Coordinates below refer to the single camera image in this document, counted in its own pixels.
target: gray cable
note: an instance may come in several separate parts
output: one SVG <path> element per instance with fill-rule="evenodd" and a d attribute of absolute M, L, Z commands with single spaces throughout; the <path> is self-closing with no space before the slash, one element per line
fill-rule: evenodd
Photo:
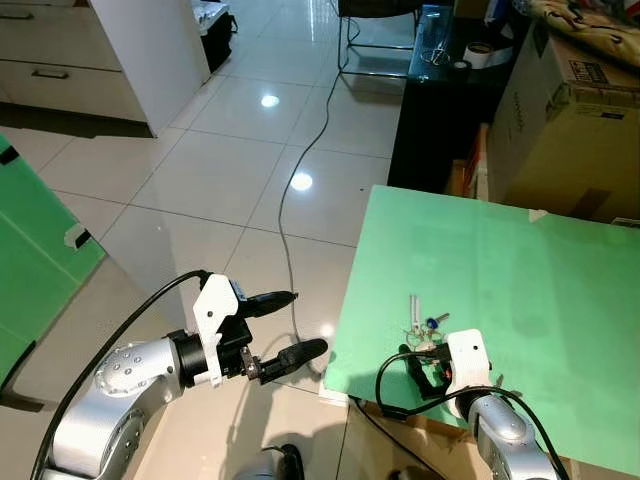
<path fill-rule="evenodd" d="M 337 10 L 335 10 L 335 6 L 333 5 L 333 2 L 331 3 L 334 11 L 337 12 Z M 355 38 L 356 36 L 358 36 L 360 34 L 360 29 L 358 28 L 358 33 L 353 37 Z M 344 69 L 347 64 L 349 63 L 349 58 L 347 57 L 347 60 L 345 61 L 344 65 L 342 66 L 341 69 Z M 329 125 L 329 103 L 331 102 L 331 98 L 333 97 L 333 92 L 336 89 L 336 85 L 338 83 L 338 79 L 340 78 L 340 71 L 338 71 L 338 73 L 336 74 L 336 78 L 334 78 L 333 80 L 333 84 L 331 85 L 331 90 L 329 91 L 329 95 L 327 96 L 327 101 L 325 102 L 325 119 L 324 119 L 324 123 L 322 125 L 322 128 L 320 129 L 320 131 L 318 132 L 318 134 L 315 136 L 315 138 L 311 141 L 311 143 L 309 143 L 309 145 L 307 145 L 307 147 L 304 149 L 304 151 L 300 154 L 300 157 L 298 158 L 298 161 L 295 164 L 295 167 L 293 168 L 293 170 L 291 171 L 291 175 L 289 175 L 289 179 L 287 180 L 287 185 L 284 188 L 284 191 L 282 192 L 282 196 L 280 197 L 280 207 L 278 208 L 278 233 L 280 233 L 280 238 L 282 239 L 282 245 L 284 246 L 284 253 L 285 256 L 287 258 L 287 269 L 289 271 L 289 289 L 293 292 L 295 291 L 294 288 L 294 279 L 293 279 L 293 267 L 291 265 L 291 252 L 289 250 L 289 244 L 287 243 L 287 237 L 284 233 L 284 228 L 282 226 L 282 211 L 284 209 L 284 201 L 285 198 L 287 196 L 287 192 L 289 191 L 289 186 L 291 185 L 291 181 L 293 180 L 293 177 L 295 176 L 296 172 L 298 171 L 298 168 L 300 167 L 300 164 L 302 163 L 302 160 L 304 159 L 305 155 L 307 154 L 307 152 L 309 152 L 309 150 L 311 150 L 313 148 L 313 146 L 316 144 L 316 142 L 318 140 L 320 140 L 320 137 L 322 137 L 322 135 L 324 135 L 324 132 L 327 130 L 327 126 Z M 298 342 L 301 342 L 302 339 L 300 337 L 300 331 L 298 330 L 298 323 L 296 322 L 296 307 L 295 307 L 295 302 L 291 303 L 291 323 L 293 324 L 293 330 L 296 336 L 296 340 Z M 312 373 L 314 373 L 315 375 L 320 375 L 319 372 L 316 372 L 313 368 L 311 368 Z"/>

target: power cord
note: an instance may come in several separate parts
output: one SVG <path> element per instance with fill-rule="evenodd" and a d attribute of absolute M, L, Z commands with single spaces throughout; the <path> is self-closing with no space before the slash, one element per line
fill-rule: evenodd
<path fill-rule="evenodd" d="M 433 474 L 437 475 L 441 480 L 446 480 L 444 476 L 442 476 L 442 474 L 440 474 L 440 472 L 438 472 L 435 468 L 433 468 L 431 465 L 429 465 L 427 462 L 425 462 L 424 460 L 422 460 L 422 458 L 420 458 L 416 453 L 414 453 L 413 451 L 411 451 L 408 447 L 404 446 L 402 443 L 400 443 L 400 441 L 395 438 L 386 428 L 384 428 L 382 425 L 380 425 L 378 422 L 376 422 L 373 417 L 371 417 L 371 415 L 369 415 L 367 413 L 367 411 L 362 408 L 362 405 L 360 405 L 360 399 L 356 398 L 356 397 L 352 397 L 349 396 L 349 398 L 351 400 L 353 400 L 353 402 L 356 404 L 356 407 L 358 407 L 358 410 L 360 410 L 360 413 L 362 413 L 362 415 L 364 415 L 366 417 L 367 420 L 369 420 L 369 422 L 380 432 L 382 433 L 385 437 L 387 437 L 396 447 L 398 447 L 400 450 L 402 450 L 404 453 L 406 453 L 407 455 L 409 455 L 411 458 L 413 458 L 416 462 L 418 462 L 420 465 L 422 465 L 424 468 L 426 468 L 427 470 L 429 470 L 430 472 L 432 472 Z"/>
<path fill-rule="evenodd" d="M 91 375 L 93 370 L 98 366 L 100 361 L 104 358 L 104 356 L 109 353 L 111 347 L 113 347 L 114 343 L 118 341 L 118 339 L 122 336 L 122 334 L 131 326 L 133 322 L 135 322 L 138 317 L 140 317 L 151 305 L 153 305 L 160 297 L 162 297 L 169 290 L 173 289 L 177 285 L 181 284 L 185 280 L 188 280 L 193 277 L 198 277 L 200 279 L 200 289 L 204 287 L 207 279 L 211 275 L 210 272 L 206 270 L 193 270 L 191 272 L 187 272 L 183 275 L 180 275 L 175 280 L 170 281 L 165 286 L 163 286 L 156 293 L 151 295 L 142 305 L 140 305 L 135 312 L 133 312 L 129 317 L 116 329 L 115 332 L 111 334 L 111 336 L 107 339 L 106 342 L 102 345 L 100 350 L 93 356 L 93 358 L 89 361 L 87 366 L 82 370 L 78 378 L 73 382 L 67 393 L 65 393 L 64 397 L 60 401 L 60 404 L 56 408 L 51 421 L 49 422 L 49 426 L 47 427 L 47 431 L 42 438 L 42 442 L 40 443 L 40 448 L 38 449 L 38 454 L 36 455 L 36 459 L 33 464 L 33 469 L 31 470 L 31 480 L 41 480 L 42 475 L 44 473 L 44 469 L 46 468 L 47 457 L 49 455 L 49 449 L 51 447 L 51 443 L 53 441 L 53 437 L 56 433 L 58 426 L 64 416 L 67 408 L 71 404 L 73 397 L 78 393 L 80 388 L 82 388 L 82 384 L 84 381 Z"/>
<path fill-rule="evenodd" d="M 518 395 L 516 395 L 513 392 L 504 390 L 502 388 L 491 387 L 491 386 L 466 387 L 461 390 L 448 393 L 438 398 L 437 400 L 434 400 L 432 402 L 426 403 L 420 407 L 416 407 L 413 409 L 406 409 L 406 408 L 396 407 L 393 405 L 387 405 L 383 403 L 381 394 L 380 394 L 380 386 L 382 383 L 382 376 L 384 375 L 385 370 L 393 362 L 398 360 L 403 360 L 409 357 L 435 358 L 435 355 L 433 354 L 433 352 L 428 352 L 428 351 L 397 353 L 387 358 L 384 361 L 384 363 L 380 366 L 380 369 L 378 370 L 378 374 L 376 376 L 376 387 L 375 387 L 376 403 L 378 404 L 378 407 L 380 407 L 380 410 L 382 410 L 383 414 L 385 415 L 391 414 L 392 416 L 396 416 L 396 417 L 410 417 L 412 415 L 417 415 L 419 413 L 426 412 L 427 410 L 431 410 L 432 408 L 440 406 L 443 403 L 446 403 L 449 400 L 457 398 L 461 395 L 466 395 L 470 393 L 486 393 L 486 394 L 496 393 L 498 395 L 506 397 L 509 400 L 512 400 L 513 402 L 517 403 L 520 406 L 520 408 L 524 410 L 524 412 L 529 416 L 533 424 L 538 429 L 538 432 L 540 433 L 540 436 L 542 437 L 542 440 L 544 441 L 544 444 L 547 447 L 547 450 L 549 451 L 549 456 L 551 457 L 551 462 L 556 473 L 560 476 L 561 480 L 570 480 L 569 475 L 567 474 L 567 471 L 565 470 L 564 465 L 560 461 L 560 457 L 558 456 L 558 453 L 556 452 L 556 449 L 554 448 L 553 443 L 551 442 L 551 439 L 547 434 L 547 431 L 544 429 L 544 426 L 542 425 L 542 422 L 536 416 L 533 410 L 529 407 L 529 405 L 527 405 L 524 400 L 522 400 Z"/>
<path fill-rule="evenodd" d="M 337 10 L 336 6 L 334 5 L 334 3 L 332 1 L 330 1 L 329 3 L 331 4 L 331 8 L 333 9 L 333 11 L 336 14 L 336 16 L 339 18 L 338 10 Z M 355 20 L 352 20 L 351 18 L 349 18 L 349 21 L 352 22 L 356 26 L 356 28 L 358 29 L 358 31 L 355 33 L 355 35 L 353 35 L 353 37 L 348 39 L 349 42 L 352 42 L 358 37 L 358 35 L 360 35 L 360 25 L 358 25 L 358 23 Z M 347 60 L 341 66 L 340 70 L 344 69 L 348 65 L 348 63 L 349 63 L 349 58 L 347 57 Z M 306 148 L 302 151 L 302 153 L 298 157 L 298 160 L 297 160 L 295 166 L 293 167 L 293 170 L 291 171 L 291 174 L 289 175 L 289 178 L 287 180 L 287 184 L 286 184 L 286 186 L 285 186 L 285 188 L 284 188 L 284 190 L 282 192 L 282 196 L 280 197 L 280 205 L 278 207 L 278 233 L 280 234 L 280 239 L 282 240 L 282 245 L 284 247 L 285 257 L 287 259 L 287 271 L 288 271 L 288 274 L 289 274 L 289 290 L 292 291 L 292 292 L 295 291 L 295 282 L 294 282 L 294 278 L 293 278 L 293 266 L 291 264 L 291 252 L 289 250 L 289 244 L 287 243 L 287 237 L 286 237 L 285 232 L 284 232 L 284 227 L 282 226 L 282 212 L 284 210 L 284 201 L 285 201 L 285 198 L 287 196 L 287 192 L 289 191 L 289 187 L 291 186 L 291 181 L 293 180 L 293 177 L 297 173 L 298 168 L 300 167 L 300 164 L 302 163 L 302 160 L 304 160 L 304 157 L 307 155 L 309 150 L 311 150 L 313 148 L 313 146 L 318 142 L 318 140 L 320 140 L 322 135 L 324 135 L 324 132 L 327 130 L 327 127 L 329 125 L 329 118 L 330 118 L 329 103 L 331 103 L 331 98 L 333 97 L 333 92 L 335 92 L 336 85 L 338 83 L 338 79 L 340 78 L 340 75 L 341 75 L 340 71 L 338 71 L 338 73 L 336 74 L 336 77 L 333 79 L 333 83 L 331 84 L 331 90 L 329 91 L 329 95 L 327 96 L 327 100 L 325 102 L 325 118 L 324 118 L 324 122 L 322 124 L 322 128 L 320 129 L 318 134 L 313 138 L 313 140 L 311 140 L 311 143 L 309 143 L 309 145 L 306 146 Z M 298 329 L 298 323 L 296 321 L 295 302 L 291 303 L 291 323 L 293 324 L 293 330 L 294 330 L 294 334 L 295 334 L 296 340 L 298 342 L 301 342 L 302 338 L 300 336 L 300 330 Z M 307 363 L 306 365 L 307 365 L 307 368 L 309 368 L 309 370 L 311 371 L 311 374 L 314 377 L 320 378 L 322 376 L 322 373 L 316 371 L 310 363 Z"/>

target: box label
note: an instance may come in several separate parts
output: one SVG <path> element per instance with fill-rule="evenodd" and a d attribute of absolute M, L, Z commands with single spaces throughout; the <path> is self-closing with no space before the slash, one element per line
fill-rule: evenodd
<path fill-rule="evenodd" d="M 610 118 L 613 120 L 623 120 L 626 110 L 622 108 L 614 108 L 610 106 L 598 105 L 578 105 L 576 106 L 576 114 L 585 117 Z"/>
<path fill-rule="evenodd" d="M 597 63 L 569 60 L 569 65 L 579 82 L 609 84 L 602 67 Z"/>

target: tape roll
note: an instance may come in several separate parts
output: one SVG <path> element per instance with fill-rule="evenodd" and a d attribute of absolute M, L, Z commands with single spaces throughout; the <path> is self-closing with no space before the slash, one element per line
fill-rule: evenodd
<path fill-rule="evenodd" d="M 484 42 L 471 42 L 464 49 L 463 60 L 471 64 L 473 70 L 495 67 L 511 60 L 513 47 L 495 49 Z"/>

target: fabric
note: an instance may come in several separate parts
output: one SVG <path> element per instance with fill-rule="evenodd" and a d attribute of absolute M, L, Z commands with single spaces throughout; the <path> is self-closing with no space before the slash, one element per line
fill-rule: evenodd
<path fill-rule="evenodd" d="M 530 13 L 571 38 L 640 68 L 640 29 L 568 0 L 532 0 Z"/>

